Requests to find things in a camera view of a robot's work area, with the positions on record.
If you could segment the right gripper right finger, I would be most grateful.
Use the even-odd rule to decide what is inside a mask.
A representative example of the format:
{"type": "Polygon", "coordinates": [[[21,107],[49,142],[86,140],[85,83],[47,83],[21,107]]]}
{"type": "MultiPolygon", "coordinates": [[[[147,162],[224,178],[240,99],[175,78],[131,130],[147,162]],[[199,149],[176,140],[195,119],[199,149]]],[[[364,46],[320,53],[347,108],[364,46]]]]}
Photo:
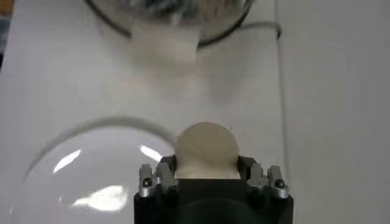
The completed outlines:
{"type": "Polygon", "coordinates": [[[251,157],[238,157],[238,172],[240,178],[260,195],[264,195],[268,190],[271,197],[277,199],[287,199],[289,197],[289,187],[283,178],[280,166],[272,165],[264,173],[260,163],[251,157]]]}

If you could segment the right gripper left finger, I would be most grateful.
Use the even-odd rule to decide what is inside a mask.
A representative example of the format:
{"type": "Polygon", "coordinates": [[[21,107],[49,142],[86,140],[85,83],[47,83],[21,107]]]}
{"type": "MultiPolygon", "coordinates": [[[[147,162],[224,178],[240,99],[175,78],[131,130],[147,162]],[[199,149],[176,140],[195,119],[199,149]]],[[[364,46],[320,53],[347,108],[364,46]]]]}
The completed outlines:
{"type": "Polygon", "coordinates": [[[139,169],[138,195],[140,197],[153,197],[159,186],[162,193],[168,195],[179,191],[179,180],[175,177],[176,157],[163,157],[157,164],[155,171],[149,164],[143,164],[139,169]]]}

